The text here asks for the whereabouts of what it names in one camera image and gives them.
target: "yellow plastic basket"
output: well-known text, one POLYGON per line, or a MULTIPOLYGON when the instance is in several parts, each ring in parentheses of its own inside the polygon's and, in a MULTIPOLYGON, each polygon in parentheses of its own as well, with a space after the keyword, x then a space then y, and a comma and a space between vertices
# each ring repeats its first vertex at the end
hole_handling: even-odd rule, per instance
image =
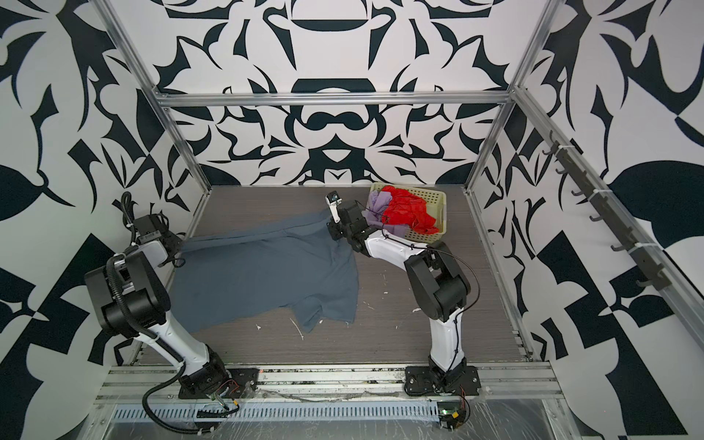
MULTIPOLYGON (((381 191, 382 188, 387 185, 386 183, 375 182, 369 191, 381 191)), ((432 243, 436 240, 440 240, 440 237, 442 237, 447 230, 447 197, 445 193, 425 188, 402 187, 400 185, 392 186, 405 189, 411 194, 415 194, 425 200, 427 212, 435 218, 435 227, 440 230, 437 234, 418 234, 409 229, 404 238, 418 243, 432 243)))

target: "red cloth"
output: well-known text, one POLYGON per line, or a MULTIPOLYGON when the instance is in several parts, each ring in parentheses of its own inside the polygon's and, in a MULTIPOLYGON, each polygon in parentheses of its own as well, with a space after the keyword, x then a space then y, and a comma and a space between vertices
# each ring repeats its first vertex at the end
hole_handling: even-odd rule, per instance
POLYGON ((435 227, 435 219, 427 212, 425 200, 405 189, 390 185, 382 188, 382 191, 390 192, 392 197, 389 207, 383 212, 383 223, 408 225, 418 234, 437 234, 440 232, 435 227))

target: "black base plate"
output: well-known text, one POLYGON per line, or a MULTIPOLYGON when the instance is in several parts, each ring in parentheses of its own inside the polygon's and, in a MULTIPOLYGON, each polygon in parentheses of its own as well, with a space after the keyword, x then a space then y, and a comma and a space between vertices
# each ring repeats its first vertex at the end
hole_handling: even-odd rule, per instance
POLYGON ((409 395, 439 396, 440 393, 460 394, 462 389, 467 396, 478 396, 482 383, 479 381, 477 368, 466 365, 462 375, 453 383, 450 389, 436 390, 430 375, 430 367, 406 367, 406 390, 409 395))
MULTIPOLYGON (((259 378, 258 368, 228 368, 227 371, 232 375, 232 380, 234 380, 239 388, 230 393, 229 398, 240 398, 244 393, 247 382, 250 382, 250 388, 257 388, 257 379, 259 378)), ((208 398, 205 394, 193 394, 183 386, 178 392, 178 398, 182 400, 191 400, 196 398, 208 398)))

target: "wrinkled fabric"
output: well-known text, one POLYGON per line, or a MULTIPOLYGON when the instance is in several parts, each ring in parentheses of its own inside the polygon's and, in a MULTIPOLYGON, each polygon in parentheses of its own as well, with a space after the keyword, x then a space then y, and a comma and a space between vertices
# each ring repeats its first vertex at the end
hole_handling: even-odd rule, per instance
POLYGON ((437 234, 435 218, 427 212, 425 200, 405 189, 387 185, 382 192, 391 193, 389 207, 384 211, 384 221, 390 225, 409 225, 418 234, 437 234))
POLYGON ((174 316, 188 332, 277 307, 291 307, 305 332, 323 318, 353 322, 357 265, 347 241, 330 237, 329 218, 324 210, 190 239, 169 292, 174 316))
POLYGON ((367 223, 376 227, 383 227, 397 237, 404 237, 408 232, 408 225, 387 225, 386 219, 383 218, 384 211, 389 207, 391 202, 391 193, 387 191, 371 191, 367 199, 367 209, 362 212, 367 223))

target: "purple cloth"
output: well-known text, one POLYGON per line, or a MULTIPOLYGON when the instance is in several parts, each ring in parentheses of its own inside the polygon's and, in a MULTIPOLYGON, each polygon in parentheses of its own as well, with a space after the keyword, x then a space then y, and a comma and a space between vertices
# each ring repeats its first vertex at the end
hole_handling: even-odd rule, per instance
POLYGON ((387 191, 371 191, 367 199, 367 209, 362 212, 367 223, 376 227, 383 227, 397 237, 404 237, 408 229, 408 225, 384 225, 382 223, 382 214, 389 207, 391 202, 391 193, 387 191))

